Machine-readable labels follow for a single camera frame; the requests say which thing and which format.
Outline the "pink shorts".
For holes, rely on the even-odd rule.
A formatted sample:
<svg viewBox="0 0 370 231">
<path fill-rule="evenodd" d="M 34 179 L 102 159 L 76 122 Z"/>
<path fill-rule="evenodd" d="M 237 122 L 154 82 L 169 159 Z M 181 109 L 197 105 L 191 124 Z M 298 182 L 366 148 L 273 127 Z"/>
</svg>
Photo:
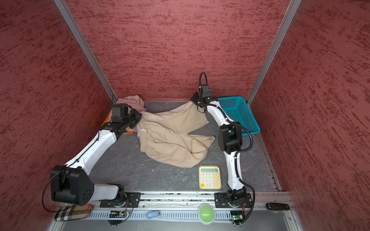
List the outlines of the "pink shorts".
<svg viewBox="0 0 370 231">
<path fill-rule="evenodd" d="M 146 102 L 139 95 L 119 98 L 116 104 L 128 104 L 138 112 L 146 111 Z"/>
</svg>

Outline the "rainbow striped shorts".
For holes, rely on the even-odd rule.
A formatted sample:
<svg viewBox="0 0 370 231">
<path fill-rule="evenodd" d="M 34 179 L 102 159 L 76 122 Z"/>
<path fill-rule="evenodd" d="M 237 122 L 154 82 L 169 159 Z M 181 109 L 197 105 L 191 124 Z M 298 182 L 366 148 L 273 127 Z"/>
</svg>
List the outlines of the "rainbow striped shorts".
<svg viewBox="0 0 370 231">
<path fill-rule="evenodd" d="M 102 125 L 104 125 L 107 122 L 111 122 L 111 117 L 112 117 L 112 110 L 110 110 L 109 114 L 105 118 L 105 120 L 104 120 L 104 122 L 103 122 Z M 133 134 L 134 132 L 137 132 L 137 128 L 136 127 L 134 127 L 133 129 L 128 129 L 128 131 L 126 132 L 126 134 Z"/>
</svg>

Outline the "beige shorts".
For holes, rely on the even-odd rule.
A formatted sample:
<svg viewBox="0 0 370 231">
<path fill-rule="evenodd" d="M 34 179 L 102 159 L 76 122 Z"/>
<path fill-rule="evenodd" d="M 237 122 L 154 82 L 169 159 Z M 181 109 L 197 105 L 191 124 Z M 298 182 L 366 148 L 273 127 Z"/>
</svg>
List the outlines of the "beige shorts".
<svg viewBox="0 0 370 231">
<path fill-rule="evenodd" d="M 167 112 L 143 112 L 136 126 L 140 151 L 157 162 L 192 168 L 207 156 L 215 137 L 189 133 L 208 123 L 192 102 Z"/>
</svg>

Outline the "teal plastic basket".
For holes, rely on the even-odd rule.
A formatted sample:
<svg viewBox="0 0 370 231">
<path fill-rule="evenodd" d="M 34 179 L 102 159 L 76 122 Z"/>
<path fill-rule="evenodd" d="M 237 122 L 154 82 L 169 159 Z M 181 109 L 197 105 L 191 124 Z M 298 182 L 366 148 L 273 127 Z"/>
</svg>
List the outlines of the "teal plastic basket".
<svg viewBox="0 0 370 231">
<path fill-rule="evenodd" d="M 256 122 L 246 101 L 240 96 L 218 98 L 224 112 L 235 122 L 244 126 L 251 135 L 260 133 L 261 129 Z"/>
</svg>

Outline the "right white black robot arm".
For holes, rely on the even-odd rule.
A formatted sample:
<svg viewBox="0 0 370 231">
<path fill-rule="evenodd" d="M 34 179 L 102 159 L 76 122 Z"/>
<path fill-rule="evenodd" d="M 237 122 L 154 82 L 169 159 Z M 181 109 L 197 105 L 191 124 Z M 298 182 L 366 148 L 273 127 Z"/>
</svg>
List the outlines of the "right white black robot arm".
<svg viewBox="0 0 370 231">
<path fill-rule="evenodd" d="M 235 123 L 223 110 L 217 100 L 201 98 L 197 92 L 191 101 L 211 114 L 219 126 L 218 145 L 224 152 L 228 171 L 228 202 L 232 207 L 238 207 L 246 198 L 246 189 L 241 182 L 240 150 L 242 147 L 241 125 Z"/>
</svg>

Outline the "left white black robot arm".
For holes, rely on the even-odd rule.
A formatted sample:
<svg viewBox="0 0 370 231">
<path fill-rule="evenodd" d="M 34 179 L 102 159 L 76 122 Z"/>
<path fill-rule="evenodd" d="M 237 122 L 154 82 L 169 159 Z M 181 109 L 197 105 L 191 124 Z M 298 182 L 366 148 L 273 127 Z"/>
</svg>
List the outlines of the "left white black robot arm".
<svg viewBox="0 0 370 231">
<path fill-rule="evenodd" d="M 104 152 L 127 130 L 136 127 L 141 118 L 142 114 L 127 104 L 113 106 L 111 121 L 99 129 L 87 146 L 66 164 L 51 170 L 51 199 L 78 206 L 95 201 L 108 202 L 113 207 L 125 205 L 123 186 L 94 184 L 89 175 Z"/>
</svg>

